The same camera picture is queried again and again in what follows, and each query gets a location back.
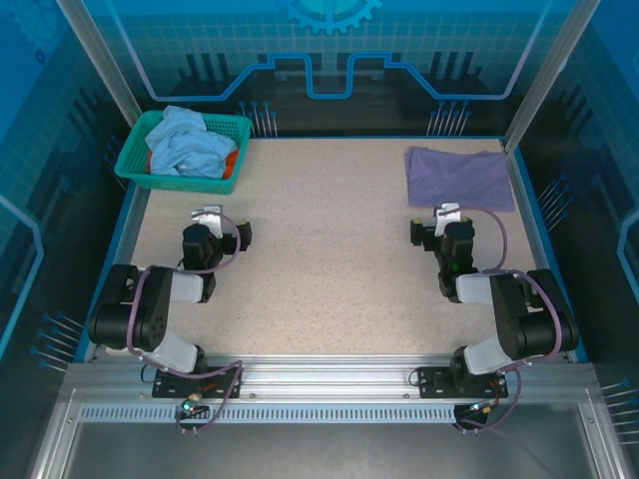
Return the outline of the purple t-shirt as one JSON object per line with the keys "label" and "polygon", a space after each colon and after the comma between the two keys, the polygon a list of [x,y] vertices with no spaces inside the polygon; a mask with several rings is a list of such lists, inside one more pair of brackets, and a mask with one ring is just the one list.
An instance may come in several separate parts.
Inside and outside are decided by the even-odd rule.
{"label": "purple t-shirt", "polygon": [[515,210],[503,153],[456,154],[410,147],[404,164],[408,203],[414,208],[458,204],[493,212]]}

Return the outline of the orange garment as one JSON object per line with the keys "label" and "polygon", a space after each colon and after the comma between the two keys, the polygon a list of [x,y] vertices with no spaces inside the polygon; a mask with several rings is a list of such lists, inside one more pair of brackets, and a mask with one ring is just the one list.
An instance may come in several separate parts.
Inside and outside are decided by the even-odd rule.
{"label": "orange garment", "polygon": [[[234,168],[235,165],[237,163],[238,160],[238,156],[239,156],[239,151],[235,150],[233,152],[231,152],[230,154],[227,155],[225,162],[226,162],[226,168],[224,171],[224,174],[221,176],[222,180],[227,180],[229,179],[233,172],[234,172]],[[147,155],[147,159],[146,159],[146,166],[145,166],[145,173],[149,174],[151,172],[151,159],[152,159],[152,153],[149,152]]]}

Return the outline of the teal plastic basket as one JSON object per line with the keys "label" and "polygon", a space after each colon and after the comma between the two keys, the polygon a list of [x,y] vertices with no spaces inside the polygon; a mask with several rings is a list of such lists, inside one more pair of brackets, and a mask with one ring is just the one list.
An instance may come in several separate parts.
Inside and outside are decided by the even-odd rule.
{"label": "teal plastic basket", "polygon": [[251,138],[252,122],[247,117],[237,115],[205,113],[203,118],[208,131],[229,137],[238,146],[237,160],[233,173],[228,179],[217,180],[151,174],[151,150],[145,139],[151,130],[163,120],[163,112],[158,110],[144,112],[134,124],[120,151],[114,167],[115,173],[119,177],[131,180],[147,190],[230,195],[235,189],[238,176],[244,165]]}

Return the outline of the light blue t-shirt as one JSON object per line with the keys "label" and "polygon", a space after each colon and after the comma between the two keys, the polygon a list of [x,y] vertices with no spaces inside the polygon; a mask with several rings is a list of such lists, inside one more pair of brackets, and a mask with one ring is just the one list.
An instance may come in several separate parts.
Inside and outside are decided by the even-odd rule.
{"label": "light blue t-shirt", "polygon": [[230,137],[207,129],[201,113],[168,106],[146,136],[151,175],[221,180],[227,158],[237,149]]}

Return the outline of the metal lower shelf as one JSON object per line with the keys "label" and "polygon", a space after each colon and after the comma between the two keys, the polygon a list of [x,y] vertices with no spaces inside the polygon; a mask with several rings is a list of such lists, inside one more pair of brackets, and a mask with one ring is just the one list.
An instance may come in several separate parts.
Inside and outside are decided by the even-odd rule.
{"label": "metal lower shelf", "polygon": [[500,426],[84,422],[57,412],[27,479],[639,479],[605,407],[524,404]]}

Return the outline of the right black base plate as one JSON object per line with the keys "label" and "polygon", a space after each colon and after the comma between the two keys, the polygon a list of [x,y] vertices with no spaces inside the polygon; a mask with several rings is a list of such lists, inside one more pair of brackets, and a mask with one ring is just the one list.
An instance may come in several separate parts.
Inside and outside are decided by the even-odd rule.
{"label": "right black base plate", "polygon": [[411,372],[409,382],[421,399],[489,399],[507,398],[506,381],[495,373],[471,375],[454,372],[450,367],[418,367]]}

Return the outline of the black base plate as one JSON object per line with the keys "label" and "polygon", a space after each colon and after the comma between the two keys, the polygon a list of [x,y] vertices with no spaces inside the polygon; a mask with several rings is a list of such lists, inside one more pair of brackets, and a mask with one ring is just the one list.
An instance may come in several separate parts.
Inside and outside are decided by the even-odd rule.
{"label": "black base plate", "polygon": [[234,367],[221,374],[203,379],[187,379],[157,371],[152,396],[163,399],[186,399],[193,393],[200,393],[205,399],[223,399],[237,371],[238,369]]}
{"label": "black base plate", "polygon": [[507,398],[506,381],[495,373],[471,375],[454,372],[450,367],[418,367],[411,372],[409,382],[421,399],[489,399]]}

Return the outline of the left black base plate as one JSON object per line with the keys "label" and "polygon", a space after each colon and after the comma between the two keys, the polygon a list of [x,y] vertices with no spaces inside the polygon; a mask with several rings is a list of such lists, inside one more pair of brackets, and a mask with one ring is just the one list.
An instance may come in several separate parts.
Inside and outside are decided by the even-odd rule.
{"label": "left black base plate", "polygon": [[223,399],[237,371],[238,369],[234,367],[221,374],[203,379],[187,379],[157,371],[152,396],[163,399],[186,399],[193,393],[200,393],[205,399]]}

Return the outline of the aluminium mounting rail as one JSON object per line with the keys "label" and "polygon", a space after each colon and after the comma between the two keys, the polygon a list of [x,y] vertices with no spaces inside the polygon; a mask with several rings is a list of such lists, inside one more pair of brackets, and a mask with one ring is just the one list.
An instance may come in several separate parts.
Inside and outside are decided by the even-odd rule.
{"label": "aluminium mounting rail", "polygon": [[[244,372],[239,400],[244,403],[416,402],[410,373],[420,366],[443,366],[435,355],[281,355],[241,357]],[[146,402],[151,386],[140,381],[141,362],[100,358],[68,367],[58,399],[70,402]],[[565,360],[520,368],[525,403],[580,403],[599,400],[594,368]]]}

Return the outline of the aluminium frame post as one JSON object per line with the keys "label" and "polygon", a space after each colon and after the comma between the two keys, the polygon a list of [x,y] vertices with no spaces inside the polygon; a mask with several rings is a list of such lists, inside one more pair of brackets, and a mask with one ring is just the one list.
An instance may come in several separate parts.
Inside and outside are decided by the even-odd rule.
{"label": "aluminium frame post", "polygon": [[504,136],[504,151],[508,155],[513,155],[519,146],[600,2],[575,0]]}
{"label": "aluminium frame post", "polygon": [[55,0],[130,127],[142,110],[83,0]]}

